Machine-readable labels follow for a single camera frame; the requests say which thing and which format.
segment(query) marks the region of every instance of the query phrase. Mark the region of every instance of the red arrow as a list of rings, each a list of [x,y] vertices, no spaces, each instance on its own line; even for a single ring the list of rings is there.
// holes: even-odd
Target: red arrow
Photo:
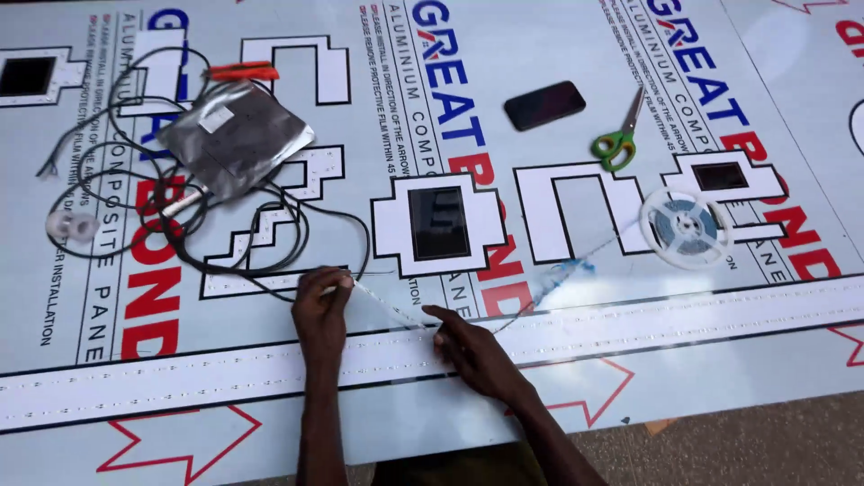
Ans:
[[[634,373],[632,371],[630,371],[629,369],[624,368],[624,367],[620,366],[619,364],[616,364],[616,363],[614,363],[614,362],[612,362],[606,358],[600,358],[599,360],[589,360],[589,361],[575,361],[575,362],[571,362],[571,363],[556,363],[556,364],[551,364],[551,365],[540,365],[537,367],[523,368],[523,369],[542,368],[542,367],[546,367],[546,366],[556,366],[556,365],[557,366],[571,365],[571,366],[577,366],[577,367],[586,367],[586,366],[593,366],[596,363],[604,363],[604,364],[612,367],[612,370],[609,370],[609,369],[602,370],[602,372],[603,372],[603,378],[602,379],[603,380],[609,380],[610,377],[608,376],[609,375],[608,372],[613,371],[614,375],[620,377],[620,381],[616,381],[614,377],[612,378],[613,382],[610,383],[610,386],[615,386],[615,384],[617,383],[617,387],[612,391],[612,393],[609,395],[609,397],[606,398],[606,401],[604,401],[600,406],[597,407],[597,410],[594,413],[591,413],[590,410],[588,410],[588,408],[589,408],[588,399],[568,401],[568,402],[559,402],[559,403],[553,403],[553,404],[546,405],[546,408],[549,410],[556,410],[558,408],[569,408],[571,406],[581,406],[582,410],[585,412],[585,421],[588,423],[588,428],[590,429],[591,426],[594,425],[595,422],[597,422],[597,419],[600,418],[600,416],[603,414],[603,412],[606,411],[606,409],[609,407],[609,405],[612,404],[612,402],[615,400],[615,398],[618,397],[618,395],[621,393],[621,390],[623,390],[624,387],[627,386],[627,383],[629,383],[630,380],[633,379]],[[587,371],[587,370],[586,369],[580,369],[578,374],[585,374],[584,373],[585,371]],[[513,411],[509,410],[509,409],[504,412],[504,415],[512,415],[512,414],[513,414]]]
[[[795,9],[799,12],[810,15],[810,7],[819,7],[822,5],[848,5],[849,0],[834,0],[833,2],[804,2],[802,0],[772,0],[774,3],[785,5],[790,9]]]
[[[858,355],[861,354],[861,350],[864,349],[864,324],[850,324],[848,326],[828,328],[828,330],[839,334],[858,345],[855,347],[854,351],[852,351],[849,361],[846,361],[846,366],[849,368],[853,366],[864,366],[864,355],[861,358],[858,357]]]
[[[233,413],[226,415],[226,410],[230,410]],[[227,447],[223,448],[217,445],[209,453],[199,453],[198,460],[195,460],[194,452],[172,454],[178,449],[185,448],[186,451],[189,451],[189,445],[183,444],[184,438],[197,439],[199,444],[206,444],[205,448],[212,445],[212,436],[206,432],[210,429],[218,428],[218,425],[223,425],[225,422],[229,422],[227,424],[230,427],[229,432],[237,431],[236,422],[239,422],[241,425],[248,422],[251,424],[251,427],[245,429],[243,434],[233,440]],[[120,433],[130,438],[132,442],[96,468],[96,472],[186,461],[186,478],[183,483],[186,486],[216,464],[225,454],[236,447],[237,444],[243,442],[245,438],[249,437],[250,434],[261,426],[261,422],[258,422],[234,405],[229,405],[225,408],[211,408],[203,412],[189,410],[185,412],[149,415],[147,417],[135,417],[132,419],[109,420],[108,423],[120,431]],[[137,433],[131,432],[130,428],[135,429]],[[165,454],[166,457],[159,457],[161,454]],[[125,462],[116,464],[120,462],[121,457],[124,455],[126,455]],[[198,465],[197,470],[193,467],[193,464],[201,464],[208,458],[210,460],[204,465]]]

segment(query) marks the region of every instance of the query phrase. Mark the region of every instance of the white strip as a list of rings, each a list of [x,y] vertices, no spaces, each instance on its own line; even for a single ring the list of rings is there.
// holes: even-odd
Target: white strip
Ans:
[[[496,335],[517,364],[864,318],[864,277],[521,317]],[[484,323],[494,329],[506,318]],[[425,330],[349,337],[340,386],[451,371]],[[303,390],[297,344],[0,378],[0,432]]]

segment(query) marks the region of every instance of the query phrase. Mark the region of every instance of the black phone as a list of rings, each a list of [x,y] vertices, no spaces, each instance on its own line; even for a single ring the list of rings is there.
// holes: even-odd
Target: black phone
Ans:
[[[584,109],[585,99],[570,81],[540,88],[504,103],[504,111],[519,131],[547,124]]]

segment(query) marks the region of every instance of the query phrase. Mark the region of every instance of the electrical wire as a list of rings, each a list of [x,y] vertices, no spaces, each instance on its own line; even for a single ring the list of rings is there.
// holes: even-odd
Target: electrical wire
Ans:
[[[210,61],[205,57],[205,55],[195,49],[186,46],[164,47],[149,51],[147,54],[132,62],[129,67],[119,75],[117,80],[114,81],[114,84],[111,85],[111,89],[109,91],[108,105],[104,109],[94,113],[89,118],[82,120],[69,131],[65,132],[60,137],[60,140],[57,142],[54,149],[51,151],[51,154],[48,156],[48,160],[46,160],[45,163],[36,172],[37,177],[44,176],[46,172],[49,172],[52,175],[57,175],[57,157],[62,152],[63,146],[68,141],[68,139],[74,133],[83,130],[89,124],[93,123],[94,121],[107,114],[107,118],[109,123],[111,124],[111,127],[121,139],[94,144],[80,154],[78,160],[71,168],[71,170],[75,174],[74,183],[70,184],[69,187],[63,191],[60,197],[57,198],[57,200],[51,206],[50,212],[53,213],[54,211],[60,210],[63,201],[65,201],[69,197],[72,197],[78,190],[81,190],[89,197],[96,199],[97,201],[103,202],[108,208],[123,208],[126,210],[135,211],[138,214],[138,219],[141,223],[143,233],[138,237],[133,236],[132,241],[126,246],[122,246],[121,248],[112,250],[108,253],[98,254],[92,253],[92,246],[90,253],[81,253],[71,250],[67,248],[65,241],[58,240],[50,234],[48,234],[48,240],[55,247],[57,247],[58,250],[74,257],[82,259],[107,259],[121,253],[125,253],[136,245],[143,245],[144,241],[152,234],[162,234],[168,241],[168,244],[171,245],[171,247],[174,249],[178,259],[192,266],[196,270],[211,275],[236,275],[245,278],[258,288],[260,288],[262,291],[269,293],[273,297],[276,297],[285,302],[294,302],[294,299],[292,297],[282,295],[282,292],[288,290],[274,291],[266,285],[258,282],[257,279],[261,277],[267,277],[274,274],[275,272],[292,266],[306,249],[309,241],[310,228],[308,217],[306,215],[306,212],[304,212],[305,208],[320,214],[344,218],[359,224],[365,236],[365,250],[359,270],[354,273],[354,275],[356,275],[355,280],[360,281],[360,279],[363,278],[363,275],[365,274],[366,267],[369,263],[369,258],[372,252],[372,237],[369,227],[366,225],[365,222],[363,222],[363,220],[361,220],[358,216],[354,214],[345,213],[333,209],[319,208],[291,195],[288,191],[286,191],[274,182],[274,179],[281,170],[282,165],[270,172],[266,177],[262,179],[262,181],[259,182],[256,187],[252,188],[249,191],[249,193],[261,192],[273,195],[275,199],[272,201],[267,201],[259,205],[255,209],[255,214],[252,216],[250,224],[250,237],[246,242],[245,249],[241,253],[240,258],[233,265],[214,265],[207,263],[204,260],[197,259],[189,254],[189,251],[187,250],[188,237],[197,232],[202,227],[210,210],[216,208],[223,202],[211,201],[212,198],[209,197],[209,194],[202,188],[202,186],[194,183],[194,175],[190,176],[185,182],[173,182],[173,178],[177,175],[178,171],[181,168],[181,164],[176,159],[176,157],[168,157],[174,159],[174,164],[167,169],[162,169],[156,159],[166,158],[165,155],[163,153],[157,153],[154,150],[150,150],[147,147],[144,147],[143,145],[138,144],[134,140],[132,140],[129,134],[120,129],[117,122],[117,115],[115,113],[115,111],[119,111],[120,108],[124,106],[134,106],[148,100],[169,103],[170,105],[173,105],[181,111],[186,111],[186,108],[183,104],[178,103],[173,99],[165,98],[162,96],[143,95],[115,101],[115,96],[117,95],[118,87],[120,86],[121,81],[123,81],[125,78],[128,78],[132,73],[134,73],[137,67],[143,61],[145,61],[152,55],[175,50],[182,51],[183,55],[187,55],[187,53],[195,54],[204,62],[207,69],[210,68]],[[258,87],[260,87],[271,97],[273,97],[273,99],[276,99],[276,97],[273,95],[273,92],[264,83],[255,80],[252,82],[254,82]],[[214,93],[215,91],[219,90],[221,87],[227,84],[228,83],[218,83],[213,86],[209,86],[209,80],[205,77],[198,95],[192,101],[192,106],[198,105],[209,94]],[[140,172],[135,172],[128,169],[104,169],[85,176],[84,161],[87,160],[90,156],[94,155],[96,150],[107,150],[108,147],[112,146],[123,146],[140,152],[153,166],[153,170],[155,171],[156,175],[148,176]],[[122,202],[116,196],[113,196],[112,198],[103,197],[102,195],[91,189],[92,183],[100,177],[117,175],[126,175],[130,179],[134,177],[138,180],[153,182],[153,194],[148,197],[147,201],[145,201],[143,205],[136,206],[134,204],[129,204],[128,202]],[[170,199],[166,200],[165,194],[169,189],[173,190],[174,195]],[[202,197],[199,199],[199,201],[197,201],[195,205],[190,206],[189,208],[185,208],[183,211],[181,211],[183,213],[187,212],[187,210],[189,210],[190,208],[194,208],[192,214],[189,215],[188,218],[183,222],[176,222],[172,218],[166,217],[162,212],[163,209],[165,209],[165,207],[167,207],[169,204],[178,201],[190,189],[193,191],[197,191],[202,195]],[[291,218],[294,222],[294,241],[291,244],[291,248],[289,249],[288,253],[283,258],[279,259],[276,263],[261,266],[258,268],[248,268],[251,264],[251,249],[253,248],[252,241],[254,240],[252,235],[257,229],[257,222],[259,221],[259,217],[261,216],[261,213],[263,211],[275,209],[286,209],[291,215]],[[145,220],[146,216],[152,214],[157,214],[158,218]],[[245,263],[246,268],[241,268],[241,265],[243,263]]]

